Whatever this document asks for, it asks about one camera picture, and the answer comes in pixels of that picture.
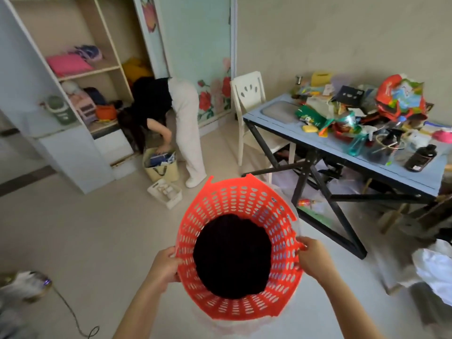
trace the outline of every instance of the white chair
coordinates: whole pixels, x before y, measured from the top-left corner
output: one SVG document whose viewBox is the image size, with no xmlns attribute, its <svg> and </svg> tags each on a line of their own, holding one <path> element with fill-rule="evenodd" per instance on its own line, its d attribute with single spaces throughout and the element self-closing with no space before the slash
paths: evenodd
<svg viewBox="0 0 452 339">
<path fill-rule="evenodd" d="M 245 126 L 242 115 L 249 112 L 253 108 L 256 108 L 257 106 L 265 103 L 265 92 L 263 90 L 262 76 L 258 71 L 235 77 L 230 82 L 230 86 L 232 90 L 232 97 L 234 99 L 235 111 L 237 112 L 237 118 L 239 120 L 238 164 L 239 166 L 242 166 L 244 144 L 262 152 L 262 149 L 254 138 L 253 134 Z M 279 136 L 274 135 L 273 133 L 263 130 L 262 128 L 257 129 L 272 153 L 275 153 L 280 148 L 285 147 L 287 144 L 290 144 L 289 164 L 293 163 L 295 159 L 295 143 L 291 143 Z M 269 182 L 271 182 L 271 178 L 271 174 L 268 174 Z"/>
</svg>

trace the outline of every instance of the red flower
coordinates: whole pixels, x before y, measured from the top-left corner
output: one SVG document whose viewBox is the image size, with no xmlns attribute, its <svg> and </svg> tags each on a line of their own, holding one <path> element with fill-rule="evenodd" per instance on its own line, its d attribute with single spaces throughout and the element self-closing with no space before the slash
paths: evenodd
<svg viewBox="0 0 452 339">
<path fill-rule="evenodd" d="M 206 111 L 211 108 L 212 104 L 210 102 L 210 93 L 201 92 L 199 96 L 199 108 L 203 111 Z"/>
<path fill-rule="evenodd" d="M 230 77 L 225 77 L 223 79 L 222 93 L 224 97 L 230 97 Z"/>
</svg>

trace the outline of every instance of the beige wall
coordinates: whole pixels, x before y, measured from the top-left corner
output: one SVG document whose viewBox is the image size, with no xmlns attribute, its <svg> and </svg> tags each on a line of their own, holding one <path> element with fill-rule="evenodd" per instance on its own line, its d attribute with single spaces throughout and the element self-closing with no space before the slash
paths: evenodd
<svg viewBox="0 0 452 339">
<path fill-rule="evenodd" d="M 452 0 L 238 0 L 237 72 L 259 70 L 267 99 L 295 75 L 349 72 L 425 81 L 431 118 L 452 124 Z"/>
</svg>

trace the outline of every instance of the red plastic basket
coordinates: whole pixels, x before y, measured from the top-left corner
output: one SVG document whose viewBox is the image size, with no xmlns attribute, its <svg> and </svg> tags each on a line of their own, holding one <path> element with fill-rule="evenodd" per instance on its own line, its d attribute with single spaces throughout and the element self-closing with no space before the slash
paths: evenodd
<svg viewBox="0 0 452 339">
<path fill-rule="evenodd" d="M 251 174 L 211 183 L 209 178 L 180 223 L 176 255 L 184 260 L 178 274 L 193 301 L 212 319 L 250 320 L 278 316 L 290 300 L 302 276 L 294 267 L 301 247 L 290 220 L 296 221 L 285 201 Z M 271 271 L 262 293 L 240 300 L 213 295 L 196 272 L 193 250 L 196 238 L 207 222 L 222 214 L 236 214 L 263 226 L 272 241 Z"/>
</svg>

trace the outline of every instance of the black shirt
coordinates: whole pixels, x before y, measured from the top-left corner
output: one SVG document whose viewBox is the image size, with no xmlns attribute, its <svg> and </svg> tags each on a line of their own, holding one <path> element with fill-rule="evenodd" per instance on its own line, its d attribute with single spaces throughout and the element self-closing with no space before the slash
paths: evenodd
<svg viewBox="0 0 452 339">
<path fill-rule="evenodd" d="M 132 85 L 132 95 L 135 102 L 130 114 L 144 128 L 147 128 L 146 119 L 164 119 L 173 103 L 168 90 L 168 78 L 140 77 Z"/>
</svg>

